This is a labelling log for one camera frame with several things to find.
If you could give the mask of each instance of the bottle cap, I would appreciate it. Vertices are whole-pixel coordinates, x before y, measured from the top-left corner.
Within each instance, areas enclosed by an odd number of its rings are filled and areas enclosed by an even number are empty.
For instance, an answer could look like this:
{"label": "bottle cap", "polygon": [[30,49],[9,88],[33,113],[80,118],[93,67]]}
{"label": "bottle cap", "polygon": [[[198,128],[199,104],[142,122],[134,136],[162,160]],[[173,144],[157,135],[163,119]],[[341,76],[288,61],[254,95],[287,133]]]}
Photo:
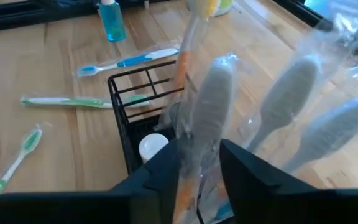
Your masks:
{"label": "bottle cap", "polygon": [[114,4],[115,2],[116,0],[101,0],[101,3],[104,5]]}

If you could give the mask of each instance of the toothbrush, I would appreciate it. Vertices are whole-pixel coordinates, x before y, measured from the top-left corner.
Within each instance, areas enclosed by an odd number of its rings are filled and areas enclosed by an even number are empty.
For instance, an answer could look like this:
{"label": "toothbrush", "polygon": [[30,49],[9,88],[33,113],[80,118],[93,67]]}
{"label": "toothbrush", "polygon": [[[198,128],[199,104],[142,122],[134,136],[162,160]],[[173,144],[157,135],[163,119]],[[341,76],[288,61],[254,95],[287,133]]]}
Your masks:
{"label": "toothbrush", "polygon": [[317,59],[306,56],[277,80],[262,103],[260,128],[247,146],[248,151],[255,152],[270,133],[293,121],[304,107],[319,74]]}
{"label": "toothbrush", "polygon": [[15,160],[15,162],[11,165],[9,170],[0,178],[0,193],[5,189],[5,186],[9,179],[12,177],[15,170],[18,168],[23,159],[30,152],[34,151],[37,147],[38,143],[41,140],[42,130],[40,128],[35,128],[30,131],[27,136],[23,139],[21,143],[21,149],[19,156]]}
{"label": "toothbrush", "polygon": [[[145,94],[132,95],[127,97],[123,103],[129,103],[136,100],[141,100],[146,97],[147,95]],[[67,98],[67,97],[22,98],[21,103],[26,106],[63,105],[63,106],[86,106],[86,107],[93,107],[93,108],[112,108],[112,103],[95,98]],[[149,104],[150,104],[149,101],[145,101],[134,105],[130,105],[128,106],[128,108],[137,108],[141,106],[147,106]]]}
{"label": "toothbrush", "polygon": [[235,92],[234,69],[229,63],[214,60],[202,82],[193,111],[190,129],[192,141],[184,139],[181,150],[185,158],[175,201],[174,223],[189,223],[200,185],[201,158],[211,143],[219,141],[229,116]]}
{"label": "toothbrush", "polygon": [[172,55],[177,54],[178,52],[179,52],[179,49],[169,48],[169,49],[157,50],[157,51],[150,52],[147,54],[142,54],[140,56],[133,57],[133,58],[128,58],[128,59],[125,59],[118,63],[103,66],[103,67],[99,67],[97,65],[85,65],[84,67],[81,67],[80,69],[78,69],[77,75],[79,77],[92,76],[92,75],[96,75],[98,72],[102,72],[105,70],[133,66],[133,65],[140,64],[140,63],[149,62],[149,61],[157,60],[160,58],[172,56]]}
{"label": "toothbrush", "polygon": [[332,154],[357,133],[358,99],[354,99],[314,120],[303,132],[299,150],[282,170],[291,173],[309,161]]}

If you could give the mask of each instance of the bottle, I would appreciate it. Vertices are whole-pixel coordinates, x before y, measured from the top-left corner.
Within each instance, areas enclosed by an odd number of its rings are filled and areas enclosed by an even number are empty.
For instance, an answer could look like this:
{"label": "bottle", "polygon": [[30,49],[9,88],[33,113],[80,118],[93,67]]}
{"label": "bottle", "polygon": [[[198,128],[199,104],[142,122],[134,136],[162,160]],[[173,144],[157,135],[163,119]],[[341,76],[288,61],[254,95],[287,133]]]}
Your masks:
{"label": "bottle", "polygon": [[107,39],[111,42],[125,39],[124,21],[118,2],[101,0],[100,15],[106,30]]}

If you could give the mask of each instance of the black plastic part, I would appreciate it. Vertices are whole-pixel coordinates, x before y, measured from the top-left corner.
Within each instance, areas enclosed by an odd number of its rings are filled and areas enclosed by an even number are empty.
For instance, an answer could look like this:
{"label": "black plastic part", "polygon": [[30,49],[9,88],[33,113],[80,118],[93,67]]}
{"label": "black plastic part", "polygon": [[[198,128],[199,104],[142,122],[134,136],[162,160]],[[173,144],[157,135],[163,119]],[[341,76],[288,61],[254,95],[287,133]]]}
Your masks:
{"label": "black plastic part", "polygon": [[273,0],[281,7],[285,8],[290,13],[294,14],[296,17],[301,19],[303,22],[307,23],[309,26],[316,26],[323,17],[314,12],[313,10],[306,7],[299,0]]}
{"label": "black plastic part", "polygon": [[[116,85],[115,79],[117,79],[119,77],[126,76],[126,75],[132,75],[135,73],[139,73],[139,72],[146,72],[146,74],[149,74],[150,69],[155,69],[155,68],[173,65],[173,64],[175,64],[175,61],[160,63],[160,64],[156,64],[156,65],[152,65],[152,66],[148,66],[148,67],[144,67],[144,68],[140,68],[140,69],[131,70],[129,72],[119,73],[117,75],[113,75],[108,78],[108,85],[109,85],[111,101],[112,101],[112,105],[113,105],[114,112],[116,115],[118,131],[119,131],[119,135],[121,138],[122,150],[124,151],[124,157],[125,157],[125,161],[126,161],[126,165],[127,165],[128,174],[133,173],[135,170],[137,170],[143,164],[142,159],[141,159],[139,152],[137,150],[138,145],[139,145],[140,141],[146,135],[155,133],[155,131],[153,130],[153,127],[158,124],[159,116],[151,116],[149,118],[145,118],[145,119],[133,121],[133,122],[129,122],[129,118],[135,118],[140,115],[147,115],[151,112],[161,110],[162,108],[154,108],[152,110],[147,110],[147,111],[143,111],[141,113],[132,114],[132,115],[128,116],[125,111],[125,107],[134,105],[136,103],[141,103],[141,102],[161,98],[161,97],[167,96],[169,94],[172,94],[172,93],[175,93],[178,91],[182,91],[183,89],[177,89],[177,90],[172,90],[172,91],[167,91],[164,93],[157,94],[157,92],[155,91],[154,85],[168,82],[169,79],[167,78],[164,80],[159,80],[159,81],[153,82],[151,80],[150,76],[148,75],[148,77],[149,77],[148,83],[139,85],[139,86],[133,86],[133,87],[123,89],[123,90],[121,90],[121,89],[119,90]],[[142,88],[145,88],[148,86],[151,86],[151,88],[153,89],[154,94],[152,96],[141,99],[141,100],[134,101],[132,103],[125,103],[125,104],[122,103],[122,99],[120,97],[121,93],[133,91],[133,90],[139,90],[139,89],[142,89]],[[169,140],[171,140],[175,137],[175,133],[173,132],[172,128],[163,129],[163,130],[159,131],[158,133],[163,134]]]}
{"label": "black plastic part", "polygon": [[108,192],[0,195],[0,223],[172,223],[176,141]]}
{"label": "black plastic part", "polygon": [[228,140],[220,161],[237,223],[358,223],[358,189],[316,189]]}
{"label": "black plastic part", "polygon": [[[150,3],[166,0],[150,0]],[[0,30],[97,13],[98,0],[27,0],[0,4]],[[117,0],[121,8],[143,6],[144,0]]]}

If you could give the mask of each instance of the wooden table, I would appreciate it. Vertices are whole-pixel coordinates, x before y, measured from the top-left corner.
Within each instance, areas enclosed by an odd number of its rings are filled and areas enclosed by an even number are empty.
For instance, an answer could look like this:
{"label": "wooden table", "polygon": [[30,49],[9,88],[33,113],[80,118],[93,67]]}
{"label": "wooden table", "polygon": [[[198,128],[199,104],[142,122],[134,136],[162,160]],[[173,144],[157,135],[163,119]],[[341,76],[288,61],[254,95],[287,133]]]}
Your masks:
{"label": "wooden table", "polygon": [[[26,108],[19,100],[23,95],[108,98],[107,77],[123,70],[86,80],[75,79],[73,71],[181,37],[189,15],[183,1],[153,4],[149,11],[126,10],[127,38],[116,44],[106,40],[97,15],[0,31],[0,175],[15,158],[23,135],[36,124],[46,127],[42,142],[16,170],[6,192],[105,190],[124,179],[112,110]],[[257,77],[255,83],[240,82],[235,122],[263,96],[308,29],[271,0],[236,0],[229,14],[211,21],[200,48],[202,62],[233,51],[253,64]],[[166,78],[172,72],[159,70],[153,76]],[[142,79],[123,79],[120,85]],[[299,177],[318,187],[358,186],[357,149],[330,159],[305,167]]]}

